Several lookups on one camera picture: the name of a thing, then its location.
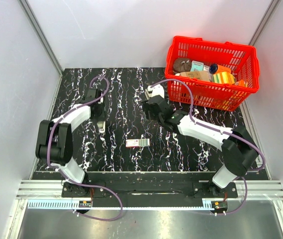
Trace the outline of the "white stapler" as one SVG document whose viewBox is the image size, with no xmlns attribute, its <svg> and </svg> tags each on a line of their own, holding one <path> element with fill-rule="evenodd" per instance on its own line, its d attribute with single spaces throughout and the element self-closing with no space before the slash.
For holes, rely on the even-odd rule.
<svg viewBox="0 0 283 239">
<path fill-rule="evenodd" d="M 105 133 L 106 122 L 104 120 L 103 121 L 98 121 L 97 122 L 97 127 L 98 127 L 99 133 Z"/>
</svg>

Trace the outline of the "grey staple magazine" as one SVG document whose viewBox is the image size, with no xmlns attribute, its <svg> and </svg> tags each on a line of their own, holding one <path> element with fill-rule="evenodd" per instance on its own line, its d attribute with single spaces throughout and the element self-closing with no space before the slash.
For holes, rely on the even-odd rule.
<svg viewBox="0 0 283 239">
<path fill-rule="evenodd" d="M 145 90 L 145 97 L 146 100 L 149 100 L 152 97 L 152 91 Z"/>
</svg>

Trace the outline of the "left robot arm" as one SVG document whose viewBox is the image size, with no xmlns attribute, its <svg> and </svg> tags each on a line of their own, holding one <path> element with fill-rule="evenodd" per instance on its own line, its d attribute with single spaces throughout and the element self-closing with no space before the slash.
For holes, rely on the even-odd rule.
<svg viewBox="0 0 283 239">
<path fill-rule="evenodd" d="M 96 122 L 99 133 L 105 132 L 104 92 L 90 88 L 65 114 L 53 120 L 40 122 L 35 155 L 46 161 L 66 179 L 66 192 L 79 197 L 90 196 L 93 189 L 89 185 L 87 173 L 73 158 L 73 131 L 87 120 Z"/>
</svg>

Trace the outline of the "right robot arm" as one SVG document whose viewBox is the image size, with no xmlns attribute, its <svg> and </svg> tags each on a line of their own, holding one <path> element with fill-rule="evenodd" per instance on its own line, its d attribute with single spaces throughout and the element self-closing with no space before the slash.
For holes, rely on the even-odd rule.
<svg viewBox="0 0 283 239">
<path fill-rule="evenodd" d="M 213 197 L 220 197 L 229 183 L 237 177 L 244 177 L 259 156 L 253 139 L 243 126 L 231 129 L 191 120 L 188 113 L 173 110 L 159 95 L 143 101 L 142 109 L 147 119 L 156 120 L 165 130 L 199 139 L 222 152 L 223 166 L 203 188 L 204 193 Z"/>
</svg>

